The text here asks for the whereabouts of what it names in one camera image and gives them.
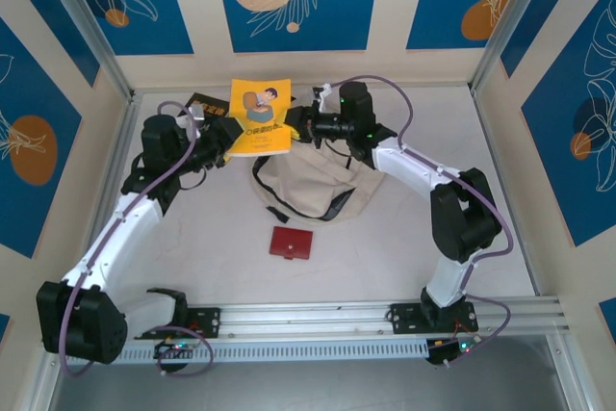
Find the book cover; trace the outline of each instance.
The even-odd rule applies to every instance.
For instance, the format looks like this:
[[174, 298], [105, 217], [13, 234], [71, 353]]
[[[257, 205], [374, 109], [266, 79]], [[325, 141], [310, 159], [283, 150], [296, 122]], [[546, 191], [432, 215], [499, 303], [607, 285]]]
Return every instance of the book cover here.
[[284, 125], [291, 107], [291, 80], [231, 81], [228, 115], [240, 122], [244, 133], [229, 156], [267, 156], [291, 149], [291, 128]]

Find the red wallet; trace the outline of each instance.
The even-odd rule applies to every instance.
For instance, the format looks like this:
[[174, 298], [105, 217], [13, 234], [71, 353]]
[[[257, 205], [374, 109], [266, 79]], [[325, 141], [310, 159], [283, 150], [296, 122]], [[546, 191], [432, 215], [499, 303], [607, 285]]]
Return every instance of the red wallet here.
[[269, 253], [271, 255], [281, 255], [288, 260], [308, 260], [311, 245], [312, 231], [274, 226]]

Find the beige bag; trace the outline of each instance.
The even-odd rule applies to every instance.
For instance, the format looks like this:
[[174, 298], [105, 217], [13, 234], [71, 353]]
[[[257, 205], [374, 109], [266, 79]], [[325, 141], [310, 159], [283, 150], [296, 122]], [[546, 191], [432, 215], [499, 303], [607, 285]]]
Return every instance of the beige bag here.
[[359, 215], [383, 174], [352, 158], [344, 141], [293, 143], [286, 154], [264, 156], [252, 168], [257, 194], [281, 221], [328, 223]]

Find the white table surface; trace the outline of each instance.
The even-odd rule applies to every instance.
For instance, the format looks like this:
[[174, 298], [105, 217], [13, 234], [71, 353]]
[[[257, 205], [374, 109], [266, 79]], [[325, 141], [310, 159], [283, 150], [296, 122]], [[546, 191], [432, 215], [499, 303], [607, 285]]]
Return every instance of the white table surface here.
[[[370, 87], [377, 120], [398, 131], [407, 109], [394, 91]], [[201, 90], [228, 98], [227, 89]], [[501, 186], [466, 87], [406, 88], [415, 119], [405, 140], [445, 165], [486, 173], [497, 206], [511, 223]], [[294, 88], [296, 96], [305, 88]], [[162, 101], [186, 103], [191, 93], [143, 96], [130, 161], [141, 152], [142, 122]], [[269, 254], [272, 228], [281, 223], [249, 183], [253, 159], [235, 158], [208, 172], [199, 188], [180, 192], [153, 237], [124, 275], [130, 291], [165, 287], [187, 293], [189, 304], [367, 301], [418, 298], [434, 272], [439, 251], [431, 238], [429, 203], [386, 177], [363, 213], [312, 229], [310, 259]], [[184, 177], [188, 186], [194, 177]], [[505, 246], [501, 233], [493, 248]], [[516, 241], [506, 257], [482, 261], [468, 286], [475, 295], [534, 295]]]

